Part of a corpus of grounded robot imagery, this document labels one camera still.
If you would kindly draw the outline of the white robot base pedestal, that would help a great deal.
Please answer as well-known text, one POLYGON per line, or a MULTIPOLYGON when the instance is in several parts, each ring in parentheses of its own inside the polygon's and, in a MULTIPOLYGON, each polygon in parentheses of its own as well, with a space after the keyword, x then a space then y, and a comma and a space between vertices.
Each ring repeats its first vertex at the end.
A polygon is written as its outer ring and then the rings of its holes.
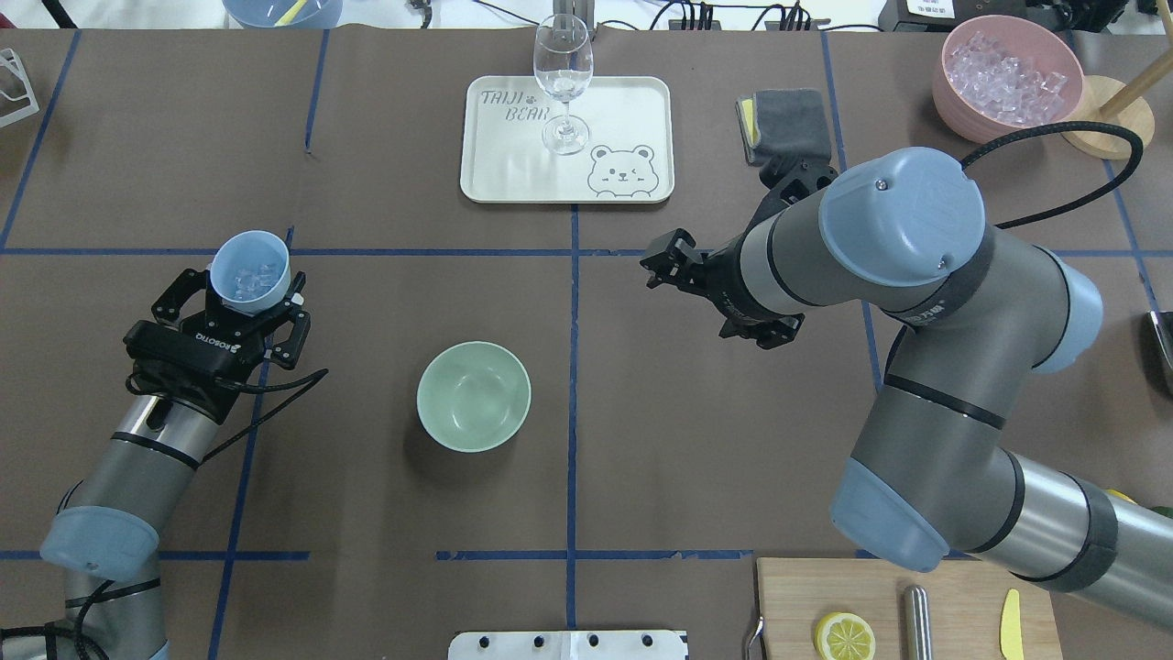
POLYGON ((448 659, 689 659, 687 633, 671 630, 465 632, 448 659))

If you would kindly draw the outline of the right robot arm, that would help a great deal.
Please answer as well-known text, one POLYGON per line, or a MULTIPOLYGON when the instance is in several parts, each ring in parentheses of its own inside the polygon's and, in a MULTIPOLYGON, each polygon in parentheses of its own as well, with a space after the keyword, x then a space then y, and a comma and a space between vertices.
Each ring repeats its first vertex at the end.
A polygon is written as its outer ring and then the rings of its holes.
POLYGON ((904 326, 830 518, 897 567, 960 551, 1023 581, 1169 628, 1169 518, 1001 448, 1024 380, 1073 365, 1101 293, 989 225, 960 159, 901 148, 759 215, 708 254, 684 230, 640 266, 723 313, 723 336, 787 343, 804 313, 863 301, 904 326))

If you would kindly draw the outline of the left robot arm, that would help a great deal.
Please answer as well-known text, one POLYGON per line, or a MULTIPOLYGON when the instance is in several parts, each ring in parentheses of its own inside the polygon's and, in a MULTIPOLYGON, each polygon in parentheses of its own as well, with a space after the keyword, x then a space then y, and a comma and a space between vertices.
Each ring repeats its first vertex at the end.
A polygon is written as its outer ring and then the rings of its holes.
POLYGON ((65 615, 4 630, 5 659, 167 659, 160 536, 259 365, 291 370, 311 317, 304 274, 277 285, 259 312, 185 268, 123 342, 133 404, 84 479, 59 502, 41 558, 65 569, 65 615))

